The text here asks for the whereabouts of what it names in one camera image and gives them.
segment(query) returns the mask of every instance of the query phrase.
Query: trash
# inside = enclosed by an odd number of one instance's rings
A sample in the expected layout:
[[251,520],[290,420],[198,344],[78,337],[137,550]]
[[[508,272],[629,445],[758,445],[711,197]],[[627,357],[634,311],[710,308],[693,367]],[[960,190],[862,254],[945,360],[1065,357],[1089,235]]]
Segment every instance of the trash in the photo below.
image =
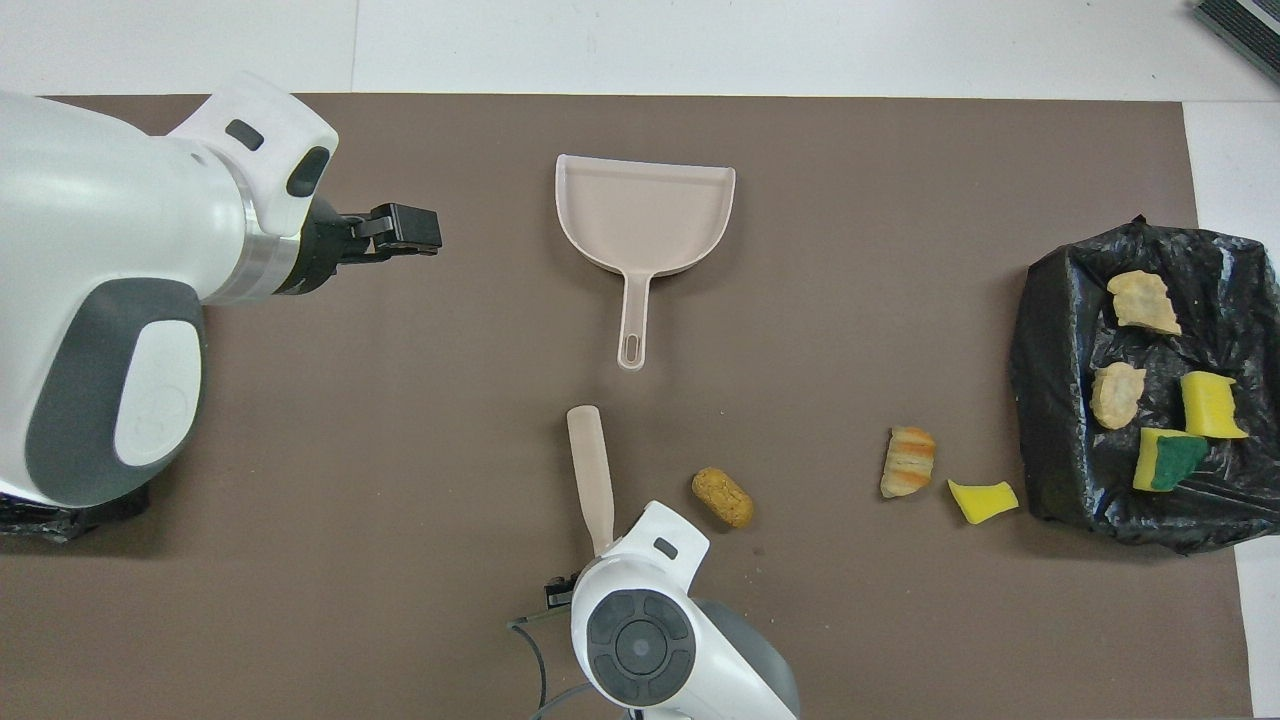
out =
[[1185,480],[1208,455],[1208,441],[1181,430],[1142,428],[1134,489],[1169,492]]
[[933,479],[933,455],[937,443],[920,428],[896,427],[888,430],[888,452],[881,474],[881,496],[902,497],[929,484]]
[[984,523],[1006,510],[1018,507],[1018,496],[1005,482],[993,486],[961,486],[955,480],[947,480],[947,487],[951,488],[951,497],[956,500],[964,519],[970,525]]
[[1098,424],[1108,430],[1119,430],[1138,414],[1138,398],[1147,370],[1138,370],[1128,363],[1112,363],[1093,373],[1093,398],[1089,409]]
[[1183,375],[1183,407],[1187,432],[1219,438],[1243,438],[1248,433],[1235,427],[1235,380],[1197,370]]
[[38,536],[64,543],[99,525],[141,515],[150,505],[146,484],[92,507],[55,507],[0,493],[0,536]]
[[[1120,327],[1108,278],[1156,273],[1181,336]],[[1280,529],[1280,291],[1262,245],[1139,217],[1059,247],[1028,270],[1010,377],[1028,509],[1123,543],[1202,552]],[[1091,379],[1125,361],[1147,370],[1137,423],[1089,423]],[[1236,380],[1235,420],[1249,437],[1210,442],[1172,492],[1133,488],[1139,425],[1184,428],[1180,378]]]
[[1178,316],[1169,302],[1169,288],[1160,275],[1132,270],[1107,281],[1107,292],[1116,310],[1116,322],[1124,325],[1151,328],[1157,333],[1183,334]]
[[694,475],[694,495],[717,518],[733,528],[745,528],[755,516],[755,502],[733,478],[719,468],[703,468]]

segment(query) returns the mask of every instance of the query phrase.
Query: beige dustpan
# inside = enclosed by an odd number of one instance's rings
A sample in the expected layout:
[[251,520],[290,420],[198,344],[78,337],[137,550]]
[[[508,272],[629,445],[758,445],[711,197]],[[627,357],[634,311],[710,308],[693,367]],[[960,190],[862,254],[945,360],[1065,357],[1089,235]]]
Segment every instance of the beige dustpan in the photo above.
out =
[[561,155],[556,210],[568,241],[622,275],[618,365],[644,365],[649,282],[689,269],[719,242],[733,206],[733,168]]

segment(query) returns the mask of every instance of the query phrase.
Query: black trash bag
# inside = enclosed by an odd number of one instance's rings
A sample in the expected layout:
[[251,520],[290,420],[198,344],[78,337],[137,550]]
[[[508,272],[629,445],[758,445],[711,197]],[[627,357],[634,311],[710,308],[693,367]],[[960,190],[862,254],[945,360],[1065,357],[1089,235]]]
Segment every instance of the black trash bag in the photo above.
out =
[[[1119,327],[1107,281],[1129,270],[1164,278],[1181,337]],[[1089,410],[1093,373],[1146,368],[1138,416],[1107,430]],[[1180,378],[1234,378],[1244,439],[1210,454],[1172,492],[1132,487],[1139,427],[1185,428]],[[1028,507],[1126,544],[1179,553],[1219,550],[1280,529],[1280,291],[1262,245],[1140,215],[1065,245],[1027,273],[1010,356]]]
[[64,543],[106,523],[142,514],[151,505],[147,486],[92,507],[56,507],[0,493],[0,534],[40,536]]

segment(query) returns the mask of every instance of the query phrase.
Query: white robot body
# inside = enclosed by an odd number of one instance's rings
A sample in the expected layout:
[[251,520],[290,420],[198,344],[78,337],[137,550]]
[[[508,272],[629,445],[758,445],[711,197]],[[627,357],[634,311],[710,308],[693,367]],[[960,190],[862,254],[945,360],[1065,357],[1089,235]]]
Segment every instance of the white robot body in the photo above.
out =
[[782,656],[731,610],[687,596],[709,542],[650,502],[625,537],[582,570],[571,637],[607,698],[654,719],[795,720]]
[[337,146],[250,74],[165,137],[0,94],[0,492],[87,507],[164,468],[201,400],[201,305],[439,249],[430,211],[314,211]]

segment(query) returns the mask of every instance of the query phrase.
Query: yellow sponge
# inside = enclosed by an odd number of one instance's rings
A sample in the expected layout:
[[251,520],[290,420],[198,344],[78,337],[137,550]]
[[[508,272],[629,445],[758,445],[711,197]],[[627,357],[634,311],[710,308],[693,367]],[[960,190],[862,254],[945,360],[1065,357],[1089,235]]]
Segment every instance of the yellow sponge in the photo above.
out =
[[1213,373],[1196,370],[1183,375],[1183,405],[1187,407],[1187,432],[1201,437],[1242,438],[1249,433],[1235,424],[1235,380]]
[[977,525],[988,520],[1005,510],[1018,507],[1018,496],[1009,483],[993,486],[957,486],[955,480],[947,480],[951,488],[951,497],[956,498],[956,505],[964,512],[964,519],[970,525]]
[[1208,441],[1192,433],[1142,428],[1139,438],[1134,489],[1169,492],[1208,454]]

